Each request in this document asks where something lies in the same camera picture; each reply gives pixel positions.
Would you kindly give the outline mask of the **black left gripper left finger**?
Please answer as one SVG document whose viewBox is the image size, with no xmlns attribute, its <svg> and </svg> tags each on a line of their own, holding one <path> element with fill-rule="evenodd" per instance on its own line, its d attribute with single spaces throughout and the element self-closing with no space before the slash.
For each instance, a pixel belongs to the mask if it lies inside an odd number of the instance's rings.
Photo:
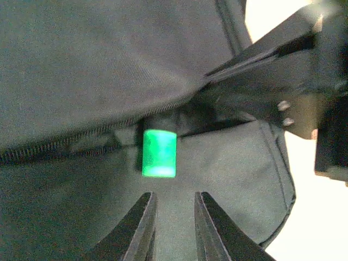
<svg viewBox="0 0 348 261">
<path fill-rule="evenodd" d="M 155 260 L 157 196 L 146 192 L 97 245 L 87 260 Z"/>
</svg>

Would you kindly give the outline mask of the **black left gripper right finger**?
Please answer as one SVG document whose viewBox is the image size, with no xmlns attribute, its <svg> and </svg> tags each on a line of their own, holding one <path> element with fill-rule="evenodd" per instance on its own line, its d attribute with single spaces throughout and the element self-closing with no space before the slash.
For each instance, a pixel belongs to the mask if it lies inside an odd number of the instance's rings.
<svg viewBox="0 0 348 261">
<path fill-rule="evenodd" d="M 207 192 L 195 193 L 198 260 L 274 260 L 250 239 Z"/>
</svg>

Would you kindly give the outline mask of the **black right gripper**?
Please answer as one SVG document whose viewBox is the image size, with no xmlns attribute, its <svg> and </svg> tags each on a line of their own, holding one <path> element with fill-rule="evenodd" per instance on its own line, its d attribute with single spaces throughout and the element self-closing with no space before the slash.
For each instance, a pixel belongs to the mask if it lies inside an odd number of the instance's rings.
<svg viewBox="0 0 348 261">
<path fill-rule="evenodd" d="M 346 182 L 347 1 L 314 1 L 255 43 L 244 11 L 216 5 L 233 57 L 207 73 L 202 100 L 316 137 L 316 175 Z"/>
</svg>

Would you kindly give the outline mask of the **green highlighter black body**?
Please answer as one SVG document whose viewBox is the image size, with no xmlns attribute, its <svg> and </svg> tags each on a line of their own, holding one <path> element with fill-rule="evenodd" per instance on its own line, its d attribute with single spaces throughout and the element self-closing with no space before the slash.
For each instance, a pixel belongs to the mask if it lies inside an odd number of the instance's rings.
<svg viewBox="0 0 348 261">
<path fill-rule="evenodd" d="M 175 178 L 177 134 L 160 129 L 144 132 L 142 175 L 152 178 Z"/>
</svg>

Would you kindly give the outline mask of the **black student backpack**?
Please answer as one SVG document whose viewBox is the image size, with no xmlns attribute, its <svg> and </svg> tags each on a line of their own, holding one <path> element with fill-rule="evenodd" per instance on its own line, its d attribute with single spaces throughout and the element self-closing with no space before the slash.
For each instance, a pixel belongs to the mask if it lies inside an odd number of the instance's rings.
<svg viewBox="0 0 348 261">
<path fill-rule="evenodd" d="M 295 199 L 284 133 L 201 98 L 232 52 L 215 1 L 1 1 L 1 260 L 77 260 L 145 191 L 157 260 L 196 260 L 207 191 L 261 247 Z M 175 178 L 142 175 L 177 134 Z"/>
</svg>

